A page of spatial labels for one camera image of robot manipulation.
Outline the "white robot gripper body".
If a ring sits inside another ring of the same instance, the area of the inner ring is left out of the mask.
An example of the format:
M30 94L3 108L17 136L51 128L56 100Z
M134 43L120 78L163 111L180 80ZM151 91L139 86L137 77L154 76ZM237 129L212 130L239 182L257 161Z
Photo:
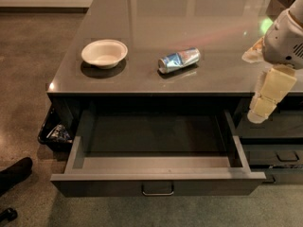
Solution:
M285 9L264 35L263 58L271 64L290 64L303 68L303 27Z

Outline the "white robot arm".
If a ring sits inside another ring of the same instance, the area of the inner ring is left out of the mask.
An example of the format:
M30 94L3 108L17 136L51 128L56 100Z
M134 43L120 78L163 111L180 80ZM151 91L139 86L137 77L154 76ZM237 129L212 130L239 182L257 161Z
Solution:
M260 124L292 90L297 81L295 71L303 68L303 0L284 9L242 59L272 64L258 76L247 115L250 122Z

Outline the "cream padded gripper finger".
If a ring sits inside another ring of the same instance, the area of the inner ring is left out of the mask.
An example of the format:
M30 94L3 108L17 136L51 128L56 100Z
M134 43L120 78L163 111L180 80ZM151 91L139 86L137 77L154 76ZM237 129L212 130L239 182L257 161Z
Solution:
M252 47L250 47L247 51L245 51L241 58L249 63L263 61L262 47L263 47L263 37L258 39Z
M295 83L295 70L290 64L275 64L268 71L262 72L249 106L248 120L254 124L267 120Z

